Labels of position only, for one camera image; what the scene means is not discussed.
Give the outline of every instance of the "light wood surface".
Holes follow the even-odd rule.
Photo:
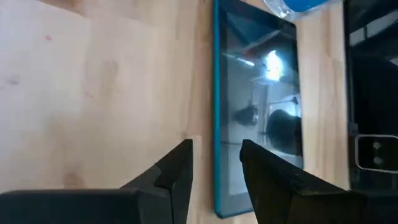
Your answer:
[[[211,5],[0,0],[0,192],[120,187],[193,138],[189,223],[255,223],[213,214]],[[305,168],[347,188],[341,4],[297,30]]]

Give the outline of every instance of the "black plastic piece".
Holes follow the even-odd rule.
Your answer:
[[[115,190],[19,190],[0,195],[0,223],[186,223],[192,140]]]
[[[396,190],[345,191],[250,140],[243,141],[241,161],[259,224],[398,221]]]
[[[363,169],[377,169],[387,172],[398,172],[398,138],[362,136],[356,143],[361,153],[358,154],[358,166]]]

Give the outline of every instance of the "plastic bottle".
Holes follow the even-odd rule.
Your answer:
[[[280,18],[294,21],[337,0],[263,0]]]

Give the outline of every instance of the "black device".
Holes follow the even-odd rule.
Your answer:
[[[240,158],[259,224],[398,222],[396,190],[345,191],[250,140]]]
[[[184,140],[120,189],[1,194],[0,223],[186,223],[192,153],[192,140]]]
[[[398,1],[344,5],[352,189],[398,188]]]

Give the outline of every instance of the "wooden table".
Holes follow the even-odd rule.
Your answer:
[[[247,0],[262,7],[261,0]],[[116,188],[193,138],[212,209],[210,0],[0,0],[0,191]],[[297,22],[305,168],[348,187],[342,6]]]

